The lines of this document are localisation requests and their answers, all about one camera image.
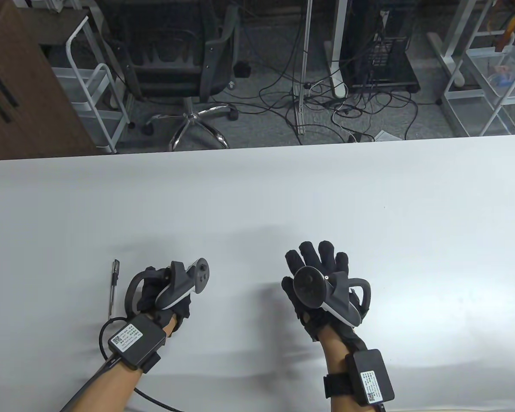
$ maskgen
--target ballpoint pen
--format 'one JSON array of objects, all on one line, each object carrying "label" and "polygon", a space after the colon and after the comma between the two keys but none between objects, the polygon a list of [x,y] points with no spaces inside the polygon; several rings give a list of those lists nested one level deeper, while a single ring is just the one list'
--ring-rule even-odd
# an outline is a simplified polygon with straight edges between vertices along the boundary
[{"label": "ballpoint pen", "polygon": [[120,262],[114,260],[112,263],[112,274],[111,274],[111,290],[109,295],[109,319],[112,317],[112,306],[115,302],[115,289],[116,283],[118,282],[118,271],[120,269]]}]

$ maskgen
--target person's arm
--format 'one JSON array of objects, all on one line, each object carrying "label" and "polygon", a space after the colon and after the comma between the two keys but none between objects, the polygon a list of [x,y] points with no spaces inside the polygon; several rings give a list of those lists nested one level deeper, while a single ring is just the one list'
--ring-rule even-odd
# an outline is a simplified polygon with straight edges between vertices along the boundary
[{"label": "person's arm", "polygon": [[[330,325],[325,326],[318,333],[318,340],[324,350],[328,373],[347,372],[345,356],[349,355],[349,350],[334,329]],[[350,395],[332,396],[330,398],[330,409],[332,412],[374,412],[373,407],[360,406]]]},{"label": "person's arm", "polygon": [[[168,336],[176,327],[176,316],[164,328]],[[142,370],[128,369],[122,362],[93,382],[76,402],[72,412],[122,412],[128,404]]]}]

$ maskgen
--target hand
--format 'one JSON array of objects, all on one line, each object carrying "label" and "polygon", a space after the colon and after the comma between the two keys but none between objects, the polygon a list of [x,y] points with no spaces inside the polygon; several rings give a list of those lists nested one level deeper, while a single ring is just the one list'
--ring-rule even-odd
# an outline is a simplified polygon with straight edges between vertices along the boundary
[{"label": "hand", "polygon": [[[154,267],[147,267],[146,270],[155,270]],[[183,323],[183,318],[188,318],[189,304],[191,303],[191,295],[183,298],[177,304],[166,310],[157,310],[155,307],[156,297],[162,290],[169,284],[171,278],[171,270],[169,267],[166,269],[159,269],[165,271],[164,276],[160,279],[150,278],[143,281],[143,288],[141,298],[137,302],[137,310],[142,313],[148,313],[152,319],[157,322],[162,328],[166,329],[170,321],[175,315],[176,325],[172,332],[175,332]]]},{"label": "hand", "polygon": [[[334,272],[345,272],[347,274],[349,272],[349,259],[347,254],[340,251],[334,258],[334,246],[329,241],[322,241],[319,243],[318,253],[320,255],[320,259],[311,242],[301,243],[299,251],[303,260],[297,251],[294,250],[288,251],[285,256],[288,268],[293,275],[295,275],[295,273],[305,265],[315,267],[324,276]],[[346,347],[366,349],[364,342],[355,334],[352,327],[342,323],[334,317],[334,315],[322,308],[311,309],[305,306],[297,298],[294,292],[294,284],[291,277],[286,276],[283,278],[282,288],[292,302],[297,318],[301,321],[301,324],[304,326],[305,330],[314,342],[321,340],[321,343],[324,344],[323,340],[332,336],[332,334],[328,333],[321,334],[321,331],[327,325],[330,325],[332,330],[336,332],[336,335],[341,339]],[[356,308],[360,306],[359,297],[352,291],[349,293],[349,300]]]}]

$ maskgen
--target white shelf rack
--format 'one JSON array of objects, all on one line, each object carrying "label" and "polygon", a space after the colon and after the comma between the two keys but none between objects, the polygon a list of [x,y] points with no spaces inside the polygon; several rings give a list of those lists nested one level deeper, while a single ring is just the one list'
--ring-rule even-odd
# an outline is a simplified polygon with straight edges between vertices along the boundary
[{"label": "white shelf rack", "polygon": [[[479,36],[496,36],[503,31],[479,32],[494,0],[488,0],[479,21],[464,49],[454,74],[450,77],[444,94],[442,108],[459,136],[515,135],[515,120],[507,106],[515,104],[515,36],[502,51],[494,47],[471,48]],[[451,90],[460,69],[466,68],[479,88],[476,90]],[[506,82],[496,82],[500,68],[512,75]]]}]

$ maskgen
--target black handle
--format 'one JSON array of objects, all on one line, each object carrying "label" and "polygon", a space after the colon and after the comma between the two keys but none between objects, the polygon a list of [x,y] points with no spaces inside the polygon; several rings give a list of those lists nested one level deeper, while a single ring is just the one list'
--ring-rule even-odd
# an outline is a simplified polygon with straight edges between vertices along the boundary
[{"label": "black handle", "polygon": [[362,303],[360,304],[360,308],[357,308],[361,314],[361,317],[364,318],[366,312],[368,312],[370,308],[370,298],[371,298],[371,290],[370,283],[364,279],[360,279],[359,277],[353,277],[348,280],[349,287],[361,287],[362,288]]}]

